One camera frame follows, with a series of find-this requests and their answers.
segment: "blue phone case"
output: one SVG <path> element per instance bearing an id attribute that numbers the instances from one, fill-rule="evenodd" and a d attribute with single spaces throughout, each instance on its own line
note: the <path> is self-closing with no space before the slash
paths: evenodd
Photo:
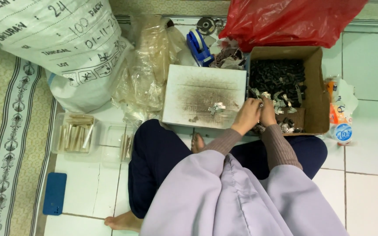
<path id="1" fill-rule="evenodd" d="M 43 214 L 62 214 L 63 199 L 65 197 L 66 174 L 51 172 L 47 175 Z"/>

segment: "cardboard box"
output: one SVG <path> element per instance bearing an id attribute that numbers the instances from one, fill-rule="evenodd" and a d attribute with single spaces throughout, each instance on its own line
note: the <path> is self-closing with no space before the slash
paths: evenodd
<path id="1" fill-rule="evenodd" d="M 323 83 L 322 55 L 320 47 L 311 46 L 254 47 L 250 53 L 250 61 L 266 59 L 302 59 L 304 61 L 306 80 L 303 84 L 307 86 L 306 99 L 303 100 L 301 106 L 304 108 L 304 114 L 299 111 L 294 114 L 285 112 L 277 115 L 277 120 L 282 121 L 284 117 L 290 117 L 296 123 L 296 127 L 302 126 L 306 133 L 284 134 L 285 136 L 317 135 L 329 131 L 330 98 Z"/>

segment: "white board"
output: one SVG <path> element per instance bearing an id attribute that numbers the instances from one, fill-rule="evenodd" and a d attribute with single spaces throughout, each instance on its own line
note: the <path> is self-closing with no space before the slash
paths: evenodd
<path id="1" fill-rule="evenodd" d="M 163 122 L 226 129 L 244 103 L 246 71 L 170 65 Z M 211 115 L 208 108 L 222 102 L 226 109 Z"/>

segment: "blue tape dispenser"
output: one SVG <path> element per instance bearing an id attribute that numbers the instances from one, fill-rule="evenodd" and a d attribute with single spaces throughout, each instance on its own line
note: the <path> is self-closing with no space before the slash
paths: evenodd
<path id="1" fill-rule="evenodd" d="M 197 29 L 189 31 L 186 35 L 186 43 L 199 66 L 208 67 L 214 61 L 214 56 L 211 55 L 202 35 Z"/>

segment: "red plastic bag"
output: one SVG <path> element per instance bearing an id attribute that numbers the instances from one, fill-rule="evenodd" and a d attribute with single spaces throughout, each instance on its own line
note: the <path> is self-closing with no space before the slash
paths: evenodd
<path id="1" fill-rule="evenodd" d="M 254 46 L 335 45 L 367 0 L 231 0 L 219 38 Z"/>

